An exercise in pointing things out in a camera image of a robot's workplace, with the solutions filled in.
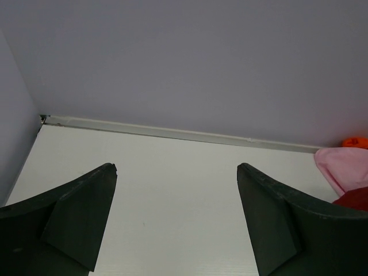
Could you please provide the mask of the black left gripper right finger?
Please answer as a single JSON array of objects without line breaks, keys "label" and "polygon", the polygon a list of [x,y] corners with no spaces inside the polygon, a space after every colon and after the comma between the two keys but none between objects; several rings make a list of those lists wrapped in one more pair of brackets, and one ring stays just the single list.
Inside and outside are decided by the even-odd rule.
[{"label": "black left gripper right finger", "polygon": [[237,185],[260,275],[366,275],[367,213],[303,193],[247,163]]}]

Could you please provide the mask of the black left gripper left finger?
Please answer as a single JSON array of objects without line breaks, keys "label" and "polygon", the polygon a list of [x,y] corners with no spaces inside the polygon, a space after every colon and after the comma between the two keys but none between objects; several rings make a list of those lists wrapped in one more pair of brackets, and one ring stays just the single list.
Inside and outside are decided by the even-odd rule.
[{"label": "black left gripper left finger", "polygon": [[95,270],[117,183],[114,164],[1,208],[1,275]]}]

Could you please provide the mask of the dark red t shirt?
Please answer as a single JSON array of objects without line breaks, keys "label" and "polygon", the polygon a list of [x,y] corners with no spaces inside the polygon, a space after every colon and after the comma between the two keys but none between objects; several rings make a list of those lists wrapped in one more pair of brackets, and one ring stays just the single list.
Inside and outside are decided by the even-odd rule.
[{"label": "dark red t shirt", "polygon": [[333,204],[355,209],[368,211],[368,187],[363,187],[346,192],[339,199],[335,200]]}]

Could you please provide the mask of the pink t shirt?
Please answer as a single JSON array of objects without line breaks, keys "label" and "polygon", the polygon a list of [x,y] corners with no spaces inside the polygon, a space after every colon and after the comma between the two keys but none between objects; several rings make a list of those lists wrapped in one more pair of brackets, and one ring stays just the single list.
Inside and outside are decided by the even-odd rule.
[{"label": "pink t shirt", "polygon": [[314,155],[317,168],[338,196],[367,187],[367,150],[323,148]]}]

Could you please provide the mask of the orange t shirt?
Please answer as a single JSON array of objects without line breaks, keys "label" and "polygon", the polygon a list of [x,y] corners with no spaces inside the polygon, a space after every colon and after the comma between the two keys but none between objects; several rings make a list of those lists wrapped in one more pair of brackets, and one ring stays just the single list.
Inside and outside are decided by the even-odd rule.
[{"label": "orange t shirt", "polygon": [[368,149],[368,138],[350,137],[342,141],[342,147]]}]

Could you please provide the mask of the white table edge rail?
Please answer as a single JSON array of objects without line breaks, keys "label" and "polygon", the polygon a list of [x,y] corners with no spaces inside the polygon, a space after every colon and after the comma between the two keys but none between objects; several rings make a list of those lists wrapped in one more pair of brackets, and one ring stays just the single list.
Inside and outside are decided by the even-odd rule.
[{"label": "white table edge rail", "polygon": [[130,135],[161,137],[166,139],[187,140],[202,143],[234,145],[251,148],[263,148],[268,150],[302,152],[309,154],[313,154],[320,149],[320,147],[312,145],[283,143],[250,137],[219,135],[214,133],[184,131],[170,128],[159,128],[151,126],[148,127],[142,125],[123,124],[117,122],[91,120],[69,116],[65,117],[42,115],[41,122],[43,125],[50,125],[55,127],[57,126],[65,128],[88,129],[93,131],[124,133]]}]

